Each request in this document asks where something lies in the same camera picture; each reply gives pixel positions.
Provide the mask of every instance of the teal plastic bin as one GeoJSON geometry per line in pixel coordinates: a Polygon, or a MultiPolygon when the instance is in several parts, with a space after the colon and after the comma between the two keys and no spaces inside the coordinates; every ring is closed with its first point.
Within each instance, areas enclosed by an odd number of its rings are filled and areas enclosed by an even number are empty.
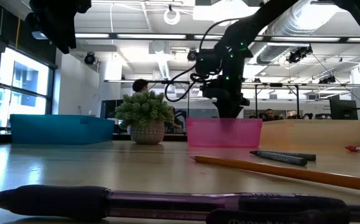
{"type": "Polygon", "coordinates": [[[82,115],[10,116],[12,143],[92,144],[112,140],[115,122],[82,115]]]}

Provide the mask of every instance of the table surface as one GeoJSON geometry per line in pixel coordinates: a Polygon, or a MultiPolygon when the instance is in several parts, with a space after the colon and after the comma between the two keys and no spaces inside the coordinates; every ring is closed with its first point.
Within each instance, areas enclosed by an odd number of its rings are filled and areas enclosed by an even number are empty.
{"type": "MultiPolygon", "coordinates": [[[[87,146],[0,145],[0,191],[27,184],[100,185],[113,190],[195,194],[288,192],[360,203],[359,190],[197,164],[189,159],[194,155],[217,156],[360,176],[360,153],[342,148],[297,149],[297,152],[317,154],[317,161],[309,162],[307,167],[262,159],[249,154],[250,150],[192,148],[186,142],[163,142],[156,146],[142,146],[128,141],[87,146]]],[[[24,217],[0,209],[2,223],[76,222],[62,218],[24,217]]],[[[106,218],[101,223],[203,222],[106,218]]]]}

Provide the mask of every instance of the pen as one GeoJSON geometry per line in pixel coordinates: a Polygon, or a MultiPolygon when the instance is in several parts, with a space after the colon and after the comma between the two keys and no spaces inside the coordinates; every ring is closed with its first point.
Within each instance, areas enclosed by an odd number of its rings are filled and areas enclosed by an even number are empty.
{"type": "Polygon", "coordinates": [[[347,215],[343,216],[360,222],[360,205],[299,194],[173,194],[114,191],[104,187],[26,185],[0,192],[0,208],[20,215],[77,220],[128,217],[205,221],[213,211],[244,211],[264,213],[273,223],[278,214],[309,210],[339,214],[339,211],[345,211],[347,215]]]}
{"type": "Polygon", "coordinates": [[[286,162],[288,164],[295,164],[298,166],[305,166],[307,164],[306,159],[295,156],[286,156],[282,154],[276,154],[276,153],[264,152],[264,151],[251,151],[250,153],[262,158],[271,159],[279,162],[286,162]]]}
{"type": "Polygon", "coordinates": [[[295,157],[299,157],[299,158],[304,158],[308,161],[316,160],[315,154],[305,154],[305,153],[296,153],[296,152],[274,152],[274,151],[262,151],[262,150],[251,151],[250,153],[253,154],[253,152],[269,152],[269,153],[281,154],[281,155],[286,155],[286,156],[295,156],[295,157]]]}

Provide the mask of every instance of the pencil tip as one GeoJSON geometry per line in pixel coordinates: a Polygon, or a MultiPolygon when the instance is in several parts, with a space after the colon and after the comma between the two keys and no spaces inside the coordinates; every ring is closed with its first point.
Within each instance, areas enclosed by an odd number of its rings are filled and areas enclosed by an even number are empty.
{"type": "Polygon", "coordinates": [[[355,146],[347,146],[346,149],[350,150],[351,152],[355,152],[355,146]]]}

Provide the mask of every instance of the window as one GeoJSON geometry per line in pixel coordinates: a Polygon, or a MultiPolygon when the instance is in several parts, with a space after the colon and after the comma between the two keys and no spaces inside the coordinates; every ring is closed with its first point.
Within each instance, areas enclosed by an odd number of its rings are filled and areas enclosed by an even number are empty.
{"type": "Polygon", "coordinates": [[[45,114],[49,68],[6,49],[0,66],[0,127],[10,114],[45,114]]]}
{"type": "Polygon", "coordinates": [[[0,127],[10,126],[10,114],[45,114],[45,105],[45,98],[0,88],[0,127]]]}
{"type": "Polygon", "coordinates": [[[47,66],[11,49],[1,54],[0,83],[46,95],[47,82],[47,66]]]}

